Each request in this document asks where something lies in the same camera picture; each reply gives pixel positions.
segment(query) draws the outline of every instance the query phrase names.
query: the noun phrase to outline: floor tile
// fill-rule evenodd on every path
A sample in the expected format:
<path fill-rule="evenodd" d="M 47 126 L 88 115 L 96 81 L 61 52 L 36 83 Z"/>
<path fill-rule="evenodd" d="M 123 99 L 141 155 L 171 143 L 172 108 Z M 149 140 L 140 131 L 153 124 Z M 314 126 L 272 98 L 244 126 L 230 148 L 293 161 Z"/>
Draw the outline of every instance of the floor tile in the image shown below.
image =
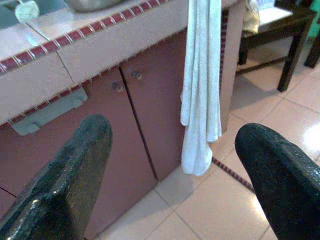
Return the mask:
<path fill-rule="evenodd" d="M 251 183 L 250 177 L 245 167 L 241 163 L 234 147 L 233 150 L 225 157 L 223 163 L 230 169 L 235 171 L 237 174 L 239 174 L 241 177 L 243 177 L 245 180 L 247 180 L 249 183 Z"/>
<path fill-rule="evenodd" d="M 320 113 L 320 79 L 305 76 L 285 98 Z"/>
<path fill-rule="evenodd" d="M 197 235 L 173 212 L 147 240 L 199 240 Z"/>
<path fill-rule="evenodd" d="M 230 146 L 235 142 L 238 130 L 245 124 L 246 122 L 242 119 L 232 114 L 229 115 L 227 131 L 217 141 L 210 144 L 213 156 L 216 159 L 221 161 L 229 153 Z"/>
<path fill-rule="evenodd" d="M 286 99 L 262 121 L 298 145 L 311 159 L 320 153 L 320 113 Z"/>
<path fill-rule="evenodd" d="M 101 240 L 143 240 L 171 213 L 172 209 L 152 190 L 120 219 L 101 233 Z"/>
<path fill-rule="evenodd" d="M 254 240 L 268 226 L 256 196 L 219 168 L 176 212 L 204 240 Z"/>
<path fill-rule="evenodd" d="M 268 230 L 265 232 L 261 240 L 278 240 L 276 237 L 274 231 L 272 230 L 271 227 L 268 228 Z"/>
<path fill-rule="evenodd" d="M 317 65 L 315 65 L 315 67 L 313 69 L 311 69 L 310 75 L 315 78 L 320 79 L 320 64 L 319 63 Z"/>
<path fill-rule="evenodd" d="M 202 183 L 217 166 L 212 164 L 202 176 L 185 174 L 182 167 L 177 167 L 154 190 L 172 207 L 177 208 Z"/>
<path fill-rule="evenodd" d="M 239 76 L 234 81 L 230 111 L 247 122 L 259 122 L 280 100 L 274 93 L 264 91 Z"/>
<path fill-rule="evenodd" d="M 297 66 L 292 75 L 290 84 L 286 91 L 280 92 L 277 90 L 279 80 L 281 78 L 284 63 L 279 63 L 273 66 L 265 67 L 260 70 L 252 71 L 242 75 L 248 82 L 256 86 L 265 93 L 284 97 L 292 90 L 297 83 L 308 73 L 306 67 Z"/>
<path fill-rule="evenodd" d="M 263 46 L 253 48 L 249 51 L 247 64 L 237 66 L 237 69 L 244 69 L 258 65 L 267 61 L 286 56 L 289 51 L 292 38 L 288 37 L 279 41 L 271 42 Z M 300 54 L 299 61 L 295 67 L 294 74 L 292 75 L 287 91 L 279 92 L 277 90 L 279 80 L 284 68 L 285 63 L 278 63 L 269 67 L 264 67 L 259 70 L 251 71 L 242 75 L 247 81 L 252 83 L 262 91 L 283 97 L 307 74 L 311 71 L 310 68 L 305 67 L 303 63 L 310 51 L 311 46 L 305 44 Z"/>

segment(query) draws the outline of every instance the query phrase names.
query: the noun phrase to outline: cabinet knob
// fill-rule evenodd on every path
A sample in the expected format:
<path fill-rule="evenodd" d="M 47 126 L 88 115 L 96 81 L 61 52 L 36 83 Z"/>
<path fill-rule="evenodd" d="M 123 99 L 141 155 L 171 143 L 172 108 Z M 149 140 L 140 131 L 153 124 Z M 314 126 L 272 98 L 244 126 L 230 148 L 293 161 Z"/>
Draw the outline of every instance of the cabinet knob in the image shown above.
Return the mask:
<path fill-rule="evenodd" d="M 142 78 L 142 74 L 141 74 L 139 71 L 133 71 L 133 72 L 131 73 L 131 76 L 132 76 L 133 78 L 135 78 L 135 79 L 138 79 L 138 80 L 141 80 L 141 78 Z"/>
<path fill-rule="evenodd" d="M 124 88 L 117 82 L 112 83 L 112 88 L 118 93 L 122 93 L 124 91 Z"/>

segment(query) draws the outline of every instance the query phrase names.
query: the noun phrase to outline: beige tile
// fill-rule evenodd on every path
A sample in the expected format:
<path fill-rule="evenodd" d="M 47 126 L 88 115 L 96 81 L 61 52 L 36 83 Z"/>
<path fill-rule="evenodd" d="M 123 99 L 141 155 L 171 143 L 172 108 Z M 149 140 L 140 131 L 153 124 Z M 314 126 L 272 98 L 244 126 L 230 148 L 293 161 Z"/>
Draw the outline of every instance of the beige tile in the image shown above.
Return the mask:
<path fill-rule="evenodd" d="M 234 147 L 233 150 L 225 157 L 223 163 L 233 171 L 235 171 L 237 174 L 239 174 L 241 177 L 243 177 L 245 180 L 247 180 L 249 183 L 251 183 L 250 177 L 245 167 L 241 163 Z"/>
<path fill-rule="evenodd" d="M 141 2 L 143 0 L 128 0 L 113 7 L 93 12 L 77 12 L 72 8 L 65 7 L 27 22 L 46 38 L 55 39 Z"/>
<path fill-rule="evenodd" d="M 317 65 L 315 65 L 314 69 L 312 69 L 310 71 L 310 75 L 315 78 L 320 79 L 320 64 L 319 63 L 317 63 Z"/>
<path fill-rule="evenodd" d="M 176 210 L 201 239 L 258 239 L 268 226 L 256 196 L 219 168 Z"/>
<path fill-rule="evenodd" d="M 305 76 L 285 98 L 320 112 L 320 79 Z"/>
<path fill-rule="evenodd" d="M 172 207 L 177 208 L 202 183 L 217 166 L 212 164 L 202 176 L 185 174 L 182 167 L 177 167 L 154 190 Z"/>
<path fill-rule="evenodd" d="M 175 213 L 171 215 L 147 238 L 147 240 L 199 240 L 197 235 Z"/>
<path fill-rule="evenodd" d="M 43 44 L 46 39 L 24 23 L 0 29 L 0 60 Z"/>
<path fill-rule="evenodd" d="M 230 111 L 247 122 L 259 122 L 280 100 L 274 93 L 264 91 L 239 76 L 234 81 Z"/>
<path fill-rule="evenodd" d="M 59 55 L 75 82 L 113 67 L 183 29 L 188 22 L 184 0 L 169 1 L 124 23 L 67 45 Z"/>
<path fill-rule="evenodd" d="M 261 240 L 278 240 L 276 237 L 274 231 L 272 230 L 271 227 L 268 228 L 268 230 L 265 232 Z"/>
<path fill-rule="evenodd" d="M 284 99 L 262 124 L 298 145 L 311 159 L 319 155 L 320 113 Z"/>
<path fill-rule="evenodd" d="M 288 37 L 251 49 L 249 51 L 247 64 L 238 66 L 238 68 L 243 69 L 286 56 L 288 54 L 291 41 L 292 37 Z M 303 65 L 309 50 L 310 46 L 306 44 L 306 46 L 302 49 L 299 61 L 295 67 L 294 74 L 292 75 L 289 87 L 286 91 L 279 92 L 277 90 L 279 80 L 281 78 L 281 74 L 285 65 L 284 63 L 275 64 L 269 67 L 262 68 L 260 70 L 246 73 L 243 75 L 243 77 L 262 91 L 283 97 L 307 73 L 311 71 L 310 68 Z"/>
<path fill-rule="evenodd" d="M 120 219 L 100 234 L 101 240 L 143 240 L 173 210 L 152 190 Z"/>
<path fill-rule="evenodd" d="M 265 93 L 284 97 L 297 85 L 297 83 L 299 83 L 299 81 L 308 72 L 306 70 L 306 67 L 297 66 L 292 75 L 288 89 L 286 91 L 280 92 L 277 90 L 277 87 L 281 78 L 283 67 L 284 63 L 279 63 L 277 65 L 246 73 L 243 75 L 243 78 L 245 78 L 252 85 L 256 86 Z"/>
<path fill-rule="evenodd" d="M 216 159 L 221 161 L 230 152 L 230 147 L 235 142 L 238 130 L 245 124 L 246 122 L 242 119 L 232 114 L 229 115 L 226 132 L 217 141 L 210 143 L 210 148 Z"/>
<path fill-rule="evenodd" d="M 0 124 L 74 85 L 57 53 L 0 75 Z"/>

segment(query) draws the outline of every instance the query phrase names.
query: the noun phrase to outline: cabinet door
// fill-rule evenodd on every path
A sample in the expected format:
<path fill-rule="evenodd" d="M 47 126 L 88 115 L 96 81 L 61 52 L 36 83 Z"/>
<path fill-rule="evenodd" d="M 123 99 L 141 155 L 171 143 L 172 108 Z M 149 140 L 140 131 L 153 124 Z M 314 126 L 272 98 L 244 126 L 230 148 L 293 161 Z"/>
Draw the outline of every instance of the cabinet door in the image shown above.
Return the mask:
<path fill-rule="evenodd" d="M 123 87 L 117 92 L 112 84 Z M 102 114 L 111 123 L 113 144 L 100 193 L 85 237 L 92 239 L 134 205 L 156 180 L 118 69 L 84 87 L 88 100 L 39 131 L 20 136 L 11 128 L 0 132 L 0 186 L 18 195 L 69 139 L 80 122 Z"/>
<path fill-rule="evenodd" d="M 121 65 L 159 180 L 181 163 L 185 51 L 183 31 Z"/>
<path fill-rule="evenodd" d="M 16 198 L 0 188 L 0 219 L 9 210 Z"/>

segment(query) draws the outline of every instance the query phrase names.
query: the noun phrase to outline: cloth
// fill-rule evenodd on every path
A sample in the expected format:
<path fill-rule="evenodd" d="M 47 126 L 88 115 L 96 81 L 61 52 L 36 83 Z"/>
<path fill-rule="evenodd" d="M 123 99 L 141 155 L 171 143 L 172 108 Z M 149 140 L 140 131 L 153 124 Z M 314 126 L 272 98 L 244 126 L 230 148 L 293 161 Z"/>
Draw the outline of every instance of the cloth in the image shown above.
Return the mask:
<path fill-rule="evenodd" d="M 219 76 L 221 0 L 189 0 L 181 95 L 185 126 L 182 169 L 200 176 L 210 167 L 209 143 L 221 136 Z"/>
<path fill-rule="evenodd" d="M 247 0 L 242 30 L 252 34 L 258 33 L 260 24 L 259 6 L 257 0 Z"/>

